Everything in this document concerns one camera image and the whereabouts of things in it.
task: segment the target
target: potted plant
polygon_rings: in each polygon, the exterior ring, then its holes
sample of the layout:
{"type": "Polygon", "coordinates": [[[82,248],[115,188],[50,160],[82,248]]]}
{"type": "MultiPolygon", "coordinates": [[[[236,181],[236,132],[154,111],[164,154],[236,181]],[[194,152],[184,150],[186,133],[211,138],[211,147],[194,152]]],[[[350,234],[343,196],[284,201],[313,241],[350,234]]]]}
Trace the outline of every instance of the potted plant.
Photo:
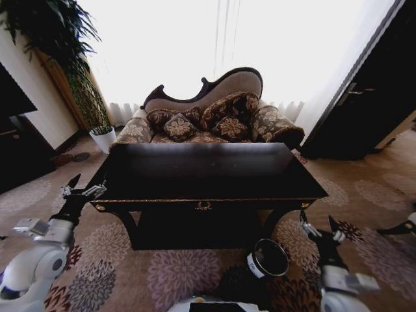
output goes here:
{"type": "Polygon", "coordinates": [[[29,59],[36,49],[62,68],[91,137],[108,153],[116,135],[101,94],[89,79],[86,53],[94,51],[83,41],[99,40],[90,14],[76,0],[0,0],[0,14],[4,13],[0,24],[5,24],[15,44],[18,32],[27,38],[29,59]]]}

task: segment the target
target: table top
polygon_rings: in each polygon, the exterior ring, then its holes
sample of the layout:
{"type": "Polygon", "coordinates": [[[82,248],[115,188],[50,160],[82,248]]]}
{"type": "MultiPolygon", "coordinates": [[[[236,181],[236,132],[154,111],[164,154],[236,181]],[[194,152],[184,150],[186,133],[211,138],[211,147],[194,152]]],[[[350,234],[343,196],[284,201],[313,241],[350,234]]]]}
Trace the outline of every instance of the table top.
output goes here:
{"type": "Polygon", "coordinates": [[[123,144],[99,200],[313,200],[327,196],[281,143],[123,144]]]}

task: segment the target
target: table leg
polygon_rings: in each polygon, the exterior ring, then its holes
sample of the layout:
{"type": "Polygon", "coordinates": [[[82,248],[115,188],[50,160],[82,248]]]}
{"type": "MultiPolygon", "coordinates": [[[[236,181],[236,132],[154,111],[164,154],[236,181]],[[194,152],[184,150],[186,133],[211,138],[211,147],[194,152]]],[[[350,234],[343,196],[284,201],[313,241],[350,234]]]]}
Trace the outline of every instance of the table leg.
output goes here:
{"type": "Polygon", "coordinates": [[[135,219],[129,211],[108,211],[109,213],[117,216],[124,224],[127,234],[130,238],[131,247],[133,250],[138,250],[138,231],[135,219]]]}
{"type": "Polygon", "coordinates": [[[274,228],[278,224],[279,220],[284,215],[294,210],[300,210],[300,207],[298,206],[293,207],[293,206],[288,205],[286,207],[279,207],[278,209],[273,210],[267,217],[266,222],[263,226],[263,237],[266,239],[271,238],[274,228]]]}

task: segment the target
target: wall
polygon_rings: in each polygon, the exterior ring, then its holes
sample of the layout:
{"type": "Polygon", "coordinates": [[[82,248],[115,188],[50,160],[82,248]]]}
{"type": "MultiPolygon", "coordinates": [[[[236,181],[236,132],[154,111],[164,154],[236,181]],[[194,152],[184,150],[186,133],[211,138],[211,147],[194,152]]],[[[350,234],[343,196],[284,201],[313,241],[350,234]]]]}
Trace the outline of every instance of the wall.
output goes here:
{"type": "Polygon", "coordinates": [[[403,122],[391,131],[375,148],[380,150],[384,148],[393,138],[397,137],[402,132],[410,129],[413,125],[413,120],[416,118],[416,110],[413,111],[403,122]]]}
{"type": "Polygon", "coordinates": [[[4,27],[0,29],[0,62],[38,109],[26,114],[52,148],[59,147],[78,130],[64,100],[34,56],[23,53],[23,40],[15,46],[4,27]]]}
{"type": "Polygon", "coordinates": [[[324,87],[321,90],[316,90],[315,95],[307,101],[296,119],[295,124],[303,127],[305,130],[304,141],[312,132],[394,2],[395,0],[372,0],[363,3],[359,11],[360,15],[350,31],[347,41],[348,45],[345,47],[344,54],[337,60],[338,67],[333,71],[326,83],[323,84],[324,87]]]}

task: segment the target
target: floral patterned carpet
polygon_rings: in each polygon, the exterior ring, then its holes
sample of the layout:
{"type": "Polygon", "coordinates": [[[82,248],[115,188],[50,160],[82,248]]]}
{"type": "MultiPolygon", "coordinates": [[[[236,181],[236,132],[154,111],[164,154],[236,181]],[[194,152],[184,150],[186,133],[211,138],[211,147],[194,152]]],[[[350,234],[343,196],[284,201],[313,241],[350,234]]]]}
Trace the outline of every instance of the floral patterned carpet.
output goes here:
{"type": "MultiPolygon", "coordinates": [[[[296,156],[327,190],[330,197],[314,203],[309,221],[329,229],[328,215],[347,233],[339,252],[352,272],[373,275],[382,288],[360,298],[371,311],[416,311],[416,237],[382,237],[375,229],[404,221],[416,200],[416,133],[400,135],[381,153],[362,161],[315,161],[296,156]]],[[[56,171],[0,194],[0,272],[24,248],[29,238],[10,228],[20,219],[47,220],[62,205],[59,188],[77,173],[86,185],[104,161],[88,137],[65,156],[56,171]],[[89,158],[80,153],[89,153],[89,158]]],[[[261,213],[264,220],[267,212],[261,213]]],[[[287,250],[286,276],[261,284],[269,311],[319,311],[316,246],[302,233],[298,214],[289,213],[276,226],[273,238],[287,250]]],[[[120,221],[83,210],[75,230],[75,248],[65,273],[53,284],[46,311],[166,311],[180,298],[212,293],[246,296],[245,250],[132,251],[120,221]]]]}

